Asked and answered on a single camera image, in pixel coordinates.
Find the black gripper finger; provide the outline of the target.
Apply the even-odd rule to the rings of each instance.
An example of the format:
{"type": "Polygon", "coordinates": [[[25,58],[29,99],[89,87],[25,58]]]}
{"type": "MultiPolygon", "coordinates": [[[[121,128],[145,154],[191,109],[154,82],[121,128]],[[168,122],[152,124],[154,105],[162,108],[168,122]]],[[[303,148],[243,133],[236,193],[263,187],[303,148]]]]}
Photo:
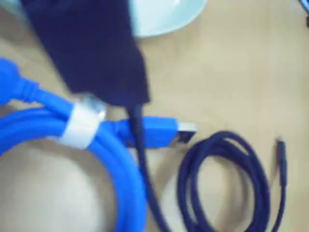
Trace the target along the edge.
{"type": "Polygon", "coordinates": [[[24,0],[23,10],[73,93],[115,106],[150,100],[126,0],[24,0]]]}

